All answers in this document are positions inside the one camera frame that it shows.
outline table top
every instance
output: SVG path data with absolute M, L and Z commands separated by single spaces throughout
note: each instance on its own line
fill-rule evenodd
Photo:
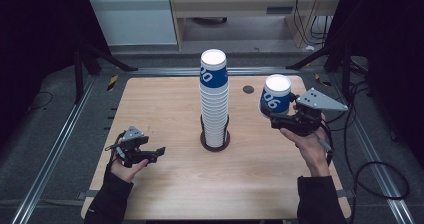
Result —
M 300 77 L 289 78 L 293 93 L 306 91 Z M 258 110 L 265 79 L 229 77 L 231 141 L 221 152 L 210 152 L 200 142 L 199 77 L 130 79 L 105 146 L 133 125 L 149 136 L 143 150 L 166 146 L 166 153 L 135 177 L 125 219 L 295 219 L 297 177 L 310 174 L 294 144 Z M 255 91 L 244 93 L 246 85 Z M 102 153 L 90 190 L 100 189 L 109 157 Z M 330 171 L 342 189 L 333 164 Z M 86 198 L 82 217 L 92 199 Z M 348 217 L 346 198 L 339 202 Z

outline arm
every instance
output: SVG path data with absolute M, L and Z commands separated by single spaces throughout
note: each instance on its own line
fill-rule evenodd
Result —
M 300 137 L 284 128 L 280 132 L 296 144 L 311 173 L 311 177 L 298 178 L 299 223 L 346 223 L 330 176 L 325 149 L 319 143 L 319 139 L 326 138 L 325 131 L 319 128 L 315 134 L 306 137 Z
M 143 160 L 133 165 L 132 168 L 124 167 L 119 159 L 109 163 L 106 167 L 103 185 L 90 204 L 84 223 L 122 223 L 127 208 L 127 199 L 133 187 L 132 180 L 147 163 L 147 160 Z

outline white wall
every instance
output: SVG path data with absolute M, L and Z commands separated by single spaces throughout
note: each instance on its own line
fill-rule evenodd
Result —
M 109 46 L 177 45 L 169 0 L 90 0 Z

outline person's left hand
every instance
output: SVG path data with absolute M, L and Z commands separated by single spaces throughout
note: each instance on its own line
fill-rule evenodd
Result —
M 128 168 L 122 164 L 121 159 L 117 158 L 116 155 L 117 154 L 115 153 L 115 161 L 112 163 L 110 172 L 128 183 L 131 183 L 134 180 L 135 175 L 149 163 L 147 159 L 144 159 L 143 161 L 133 164 L 132 167 Z

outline black sleeve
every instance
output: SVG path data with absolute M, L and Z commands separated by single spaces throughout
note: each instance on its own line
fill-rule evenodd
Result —
M 102 188 L 85 214 L 84 223 L 122 223 L 132 186 L 132 183 L 127 183 L 112 173 L 106 174 Z
M 299 177 L 297 187 L 300 197 L 297 218 L 300 224 L 347 223 L 331 176 Z

